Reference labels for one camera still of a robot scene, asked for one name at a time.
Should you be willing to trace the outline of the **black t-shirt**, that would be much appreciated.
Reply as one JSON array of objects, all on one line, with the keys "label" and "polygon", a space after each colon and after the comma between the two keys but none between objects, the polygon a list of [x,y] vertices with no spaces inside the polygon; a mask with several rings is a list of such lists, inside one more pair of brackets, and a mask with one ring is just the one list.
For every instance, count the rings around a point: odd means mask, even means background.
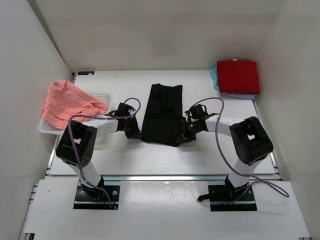
[{"label": "black t-shirt", "polygon": [[144,113],[141,140],[178,147],[183,125],[183,86],[153,84]]}]

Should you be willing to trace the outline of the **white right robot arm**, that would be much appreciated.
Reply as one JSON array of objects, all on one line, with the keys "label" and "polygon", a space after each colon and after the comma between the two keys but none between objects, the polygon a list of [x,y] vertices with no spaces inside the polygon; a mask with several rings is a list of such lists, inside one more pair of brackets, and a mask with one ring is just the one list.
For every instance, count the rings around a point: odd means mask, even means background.
[{"label": "white right robot arm", "polygon": [[237,161],[224,181],[224,188],[231,195],[245,190],[254,170],[274,150],[257,117],[235,119],[218,113],[209,114],[206,106],[197,104],[185,112],[179,140],[183,143],[195,141],[201,132],[214,133],[216,141],[219,134],[232,139]]}]

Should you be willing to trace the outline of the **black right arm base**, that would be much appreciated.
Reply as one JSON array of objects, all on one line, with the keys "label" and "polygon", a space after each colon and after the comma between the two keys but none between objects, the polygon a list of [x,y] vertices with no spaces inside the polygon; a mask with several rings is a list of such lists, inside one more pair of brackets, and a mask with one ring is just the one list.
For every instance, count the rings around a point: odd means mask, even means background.
[{"label": "black right arm base", "polygon": [[252,186],[234,188],[225,180],[224,185],[209,185],[208,193],[200,195],[198,202],[209,200],[211,212],[254,212],[258,210]]}]

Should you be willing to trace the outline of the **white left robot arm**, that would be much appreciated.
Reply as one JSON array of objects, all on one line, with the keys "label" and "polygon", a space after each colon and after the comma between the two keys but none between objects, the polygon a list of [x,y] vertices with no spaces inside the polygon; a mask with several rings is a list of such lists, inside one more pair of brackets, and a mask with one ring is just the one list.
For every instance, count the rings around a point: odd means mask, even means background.
[{"label": "white left robot arm", "polygon": [[89,116],[89,121],[80,122],[76,118],[84,118],[85,115],[78,114],[67,123],[55,150],[56,156],[73,169],[83,191],[94,201],[110,197],[103,177],[92,163],[96,140],[117,132],[124,132],[129,140],[139,139],[141,131],[136,119],[138,111],[126,102],[121,102],[116,110],[105,115]]}]

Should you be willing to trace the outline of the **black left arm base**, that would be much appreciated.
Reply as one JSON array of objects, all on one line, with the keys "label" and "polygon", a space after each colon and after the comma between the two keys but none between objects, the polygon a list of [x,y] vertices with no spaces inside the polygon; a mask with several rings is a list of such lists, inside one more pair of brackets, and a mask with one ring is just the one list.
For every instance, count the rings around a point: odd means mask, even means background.
[{"label": "black left arm base", "polygon": [[121,186],[115,183],[109,184],[104,182],[103,188],[108,193],[108,196],[104,191],[96,188],[89,188],[77,183],[73,209],[76,210],[118,210]]}]

